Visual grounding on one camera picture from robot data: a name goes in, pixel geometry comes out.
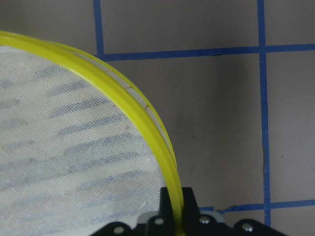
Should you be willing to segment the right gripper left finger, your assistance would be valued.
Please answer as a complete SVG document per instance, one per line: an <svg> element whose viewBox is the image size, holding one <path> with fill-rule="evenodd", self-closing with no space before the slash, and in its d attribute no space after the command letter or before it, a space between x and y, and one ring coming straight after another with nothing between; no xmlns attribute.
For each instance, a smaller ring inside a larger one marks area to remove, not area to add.
<svg viewBox="0 0 315 236"><path fill-rule="evenodd" d="M159 215L166 217L167 219L173 218L173 210L167 187L162 187L160 189Z"/></svg>

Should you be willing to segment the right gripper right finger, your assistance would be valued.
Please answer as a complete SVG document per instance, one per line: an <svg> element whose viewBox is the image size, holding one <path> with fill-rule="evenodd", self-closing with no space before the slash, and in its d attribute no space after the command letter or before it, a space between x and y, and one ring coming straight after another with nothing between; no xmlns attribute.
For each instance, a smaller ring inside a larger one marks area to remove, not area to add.
<svg viewBox="0 0 315 236"><path fill-rule="evenodd" d="M193 189L183 187L182 192L184 198L183 221L196 221L199 216L199 208Z"/></svg>

